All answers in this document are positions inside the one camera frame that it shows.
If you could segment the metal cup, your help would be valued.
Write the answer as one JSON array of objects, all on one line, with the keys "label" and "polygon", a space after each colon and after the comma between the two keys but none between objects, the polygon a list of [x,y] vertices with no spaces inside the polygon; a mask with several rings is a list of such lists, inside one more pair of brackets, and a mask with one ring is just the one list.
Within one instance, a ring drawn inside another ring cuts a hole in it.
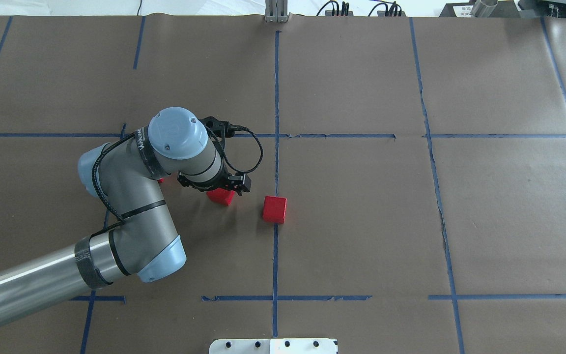
[{"label": "metal cup", "polygon": [[496,9],[498,3],[498,0],[476,0],[472,5],[470,14],[476,18],[487,18]]}]

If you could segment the aluminium frame post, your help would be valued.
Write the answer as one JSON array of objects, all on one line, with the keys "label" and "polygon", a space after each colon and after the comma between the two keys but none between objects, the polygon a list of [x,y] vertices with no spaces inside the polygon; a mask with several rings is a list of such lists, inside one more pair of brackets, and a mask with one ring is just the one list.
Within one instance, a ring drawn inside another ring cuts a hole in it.
[{"label": "aluminium frame post", "polygon": [[266,0],[264,19],[266,23],[286,23],[289,20],[288,0]]}]

